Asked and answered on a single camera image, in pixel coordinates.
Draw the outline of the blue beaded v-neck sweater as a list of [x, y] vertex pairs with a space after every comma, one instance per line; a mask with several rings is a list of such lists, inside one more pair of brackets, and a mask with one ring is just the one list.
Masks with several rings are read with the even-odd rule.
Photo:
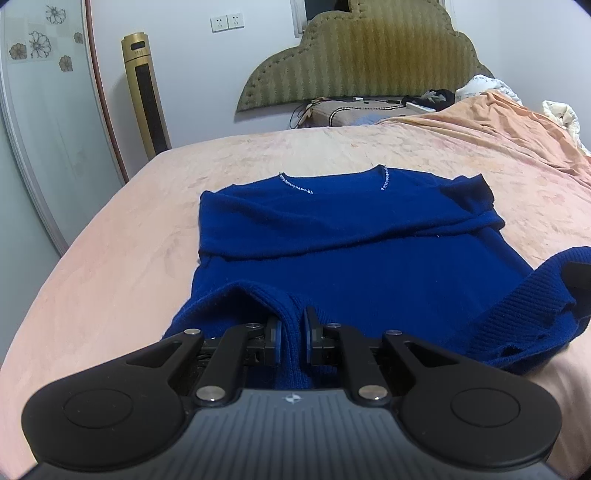
[[581, 335], [590, 299], [569, 291], [570, 262], [531, 267], [503, 238], [481, 176], [445, 179], [377, 166], [366, 172], [231, 185], [201, 195], [199, 264], [167, 332], [221, 336], [280, 321], [281, 389], [307, 389], [304, 309], [380, 337], [397, 329], [523, 374]]

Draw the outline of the black clothes pile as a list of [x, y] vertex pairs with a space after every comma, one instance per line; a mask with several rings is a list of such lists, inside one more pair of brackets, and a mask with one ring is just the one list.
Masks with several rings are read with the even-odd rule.
[[413, 104], [439, 112], [455, 103], [455, 93], [447, 89], [428, 90], [420, 96], [407, 95], [401, 100], [401, 103], [404, 106]]

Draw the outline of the pink floral bed sheet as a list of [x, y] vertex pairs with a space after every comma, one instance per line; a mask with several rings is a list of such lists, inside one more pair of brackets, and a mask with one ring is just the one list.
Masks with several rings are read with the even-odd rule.
[[482, 175], [506, 241], [532, 266], [590, 241], [590, 159], [545, 116], [496, 92], [376, 125], [233, 136], [164, 152], [93, 218], [57, 263], [1, 368], [1, 471], [35, 463], [20, 417], [53, 380], [157, 341], [188, 298], [202, 192], [285, 173], [384, 164]]

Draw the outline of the cream blanket at right edge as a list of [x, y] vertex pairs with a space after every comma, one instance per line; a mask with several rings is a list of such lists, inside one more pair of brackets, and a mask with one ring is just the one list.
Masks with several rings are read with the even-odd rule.
[[542, 102], [543, 113], [554, 123], [559, 125], [571, 137], [576, 147], [586, 156], [590, 150], [583, 144], [580, 138], [580, 122], [575, 110], [567, 103], [544, 100]]

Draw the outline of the white quilt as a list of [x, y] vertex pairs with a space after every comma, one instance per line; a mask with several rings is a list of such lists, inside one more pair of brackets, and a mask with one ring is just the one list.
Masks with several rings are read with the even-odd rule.
[[455, 101], [459, 102], [467, 98], [475, 97], [487, 91], [497, 91], [515, 103], [522, 105], [519, 96], [502, 80], [487, 77], [482, 74], [475, 75], [466, 85], [455, 92]]

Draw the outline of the frosted glass wardrobe door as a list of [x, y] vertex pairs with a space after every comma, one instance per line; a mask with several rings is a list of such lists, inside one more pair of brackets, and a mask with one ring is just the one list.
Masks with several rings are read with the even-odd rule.
[[81, 1], [1, 7], [1, 119], [28, 205], [3, 226], [1, 349], [41, 284], [124, 175], [96, 91]]

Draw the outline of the olive green padded headboard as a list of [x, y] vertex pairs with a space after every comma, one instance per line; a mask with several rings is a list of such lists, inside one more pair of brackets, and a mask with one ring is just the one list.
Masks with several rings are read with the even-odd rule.
[[455, 91], [490, 73], [439, 2], [352, 1], [346, 12], [315, 16], [300, 44], [257, 66], [236, 109]]

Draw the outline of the gold tower fan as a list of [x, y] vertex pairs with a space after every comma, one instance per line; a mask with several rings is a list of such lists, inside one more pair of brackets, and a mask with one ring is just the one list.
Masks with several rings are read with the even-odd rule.
[[149, 160], [171, 148], [157, 88], [148, 36], [135, 32], [121, 40], [127, 85], [140, 137]]

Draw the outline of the dark window with white frame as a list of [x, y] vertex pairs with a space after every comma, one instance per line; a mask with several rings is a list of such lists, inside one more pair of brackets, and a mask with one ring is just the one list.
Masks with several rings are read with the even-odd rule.
[[290, 1], [297, 37], [334, 30], [355, 39], [368, 36], [384, 39], [392, 31], [403, 33], [426, 27], [427, 31], [446, 30], [459, 37], [448, 13], [447, 1]]

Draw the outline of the white wall socket pair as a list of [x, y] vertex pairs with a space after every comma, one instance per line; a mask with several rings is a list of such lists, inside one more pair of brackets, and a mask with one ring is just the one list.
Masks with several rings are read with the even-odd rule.
[[245, 27], [242, 13], [211, 17], [211, 32], [217, 33], [226, 30], [235, 30]]

